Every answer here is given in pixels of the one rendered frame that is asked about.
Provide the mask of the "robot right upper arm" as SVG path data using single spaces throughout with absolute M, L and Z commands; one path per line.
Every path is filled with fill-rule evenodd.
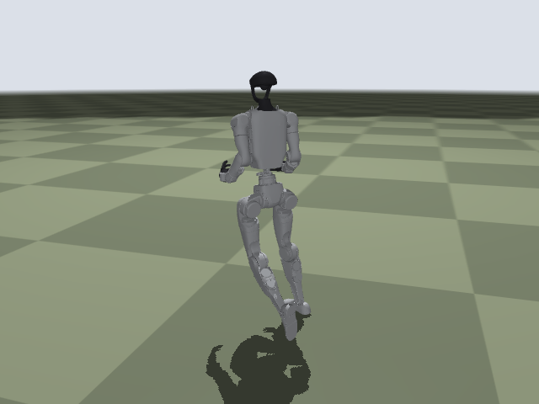
M 288 162 L 299 162 L 301 153 L 299 150 L 298 117 L 293 112 L 285 113 L 287 117 L 287 143 L 289 146 L 289 150 L 286 151 L 286 160 Z

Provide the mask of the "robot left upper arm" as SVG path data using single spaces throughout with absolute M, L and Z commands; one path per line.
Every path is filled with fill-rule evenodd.
M 235 145 L 238 150 L 238 154 L 242 157 L 242 164 L 240 167 L 248 167 L 253 158 L 249 153 L 249 142 L 247 127 L 250 122 L 250 112 L 237 114 L 231 119 L 231 127 L 233 130 Z

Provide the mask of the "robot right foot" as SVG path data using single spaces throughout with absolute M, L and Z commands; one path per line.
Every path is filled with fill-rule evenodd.
M 310 306 L 308 305 L 308 303 L 306 303 L 305 301 L 303 302 L 301 300 L 301 304 L 298 305 L 297 303 L 295 303 L 295 299 L 285 299 L 284 300 L 285 304 L 292 304 L 295 306 L 296 308 L 296 311 L 298 311 L 299 313 L 301 313 L 302 315 L 308 315 L 311 313 L 311 308 Z

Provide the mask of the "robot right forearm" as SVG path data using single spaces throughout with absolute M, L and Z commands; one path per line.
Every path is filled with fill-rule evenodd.
M 302 155 L 301 155 L 301 158 L 302 158 Z M 282 163 L 281 171 L 284 171 L 284 173 L 293 173 L 294 169 L 298 167 L 299 164 L 300 162 L 288 162 L 286 160 L 286 163 Z

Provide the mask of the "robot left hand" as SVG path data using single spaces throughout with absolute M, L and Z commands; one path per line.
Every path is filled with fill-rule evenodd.
M 221 172 L 222 173 L 226 173 L 230 169 L 230 168 L 226 168 L 226 167 L 231 166 L 231 164 L 226 164 L 226 163 L 227 163 L 227 160 L 224 161 L 222 166 L 221 166 Z M 220 177 L 220 173 L 219 173 L 219 177 Z

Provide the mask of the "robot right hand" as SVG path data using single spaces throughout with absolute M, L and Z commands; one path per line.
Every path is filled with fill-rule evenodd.
M 283 163 L 286 163 L 286 161 L 283 161 Z M 277 172 L 279 172 L 279 171 L 281 171 L 281 167 L 270 169 L 270 171 L 277 171 Z M 284 172 L 284 171 L 282 171 L 282 172 Z

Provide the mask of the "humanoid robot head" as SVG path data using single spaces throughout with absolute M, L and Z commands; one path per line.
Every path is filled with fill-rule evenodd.
M 271 72 L 267 72 L 267 71 L 257 72 L 251 77 L 251 79 L 249 80 L 249 83 L 251 86 L 253 99 L 255 102 L 259 103 L 259 107 L 257 108 L 257 110 L 278 111 L 278 109 L 275 109 L 272 106 L 270 102 L 270 98 L 268 98 L 271 87 L 277 84 L 277 80 Z M 255 96 L 254 88 L 261 88 L 262 90 L 266 90 L 266 94 L 263 99 L 257 98 Z

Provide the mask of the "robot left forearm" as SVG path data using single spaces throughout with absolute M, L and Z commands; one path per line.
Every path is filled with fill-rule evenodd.
M 242 164 L 242 157 L 237 154 L 233 160 L 231 168 L 226 173 L 220 172 L 220 180 L 222 182 L 233 183 L 237 181 L 239 175 L 244 172 L 244 167 L 240 167 Z

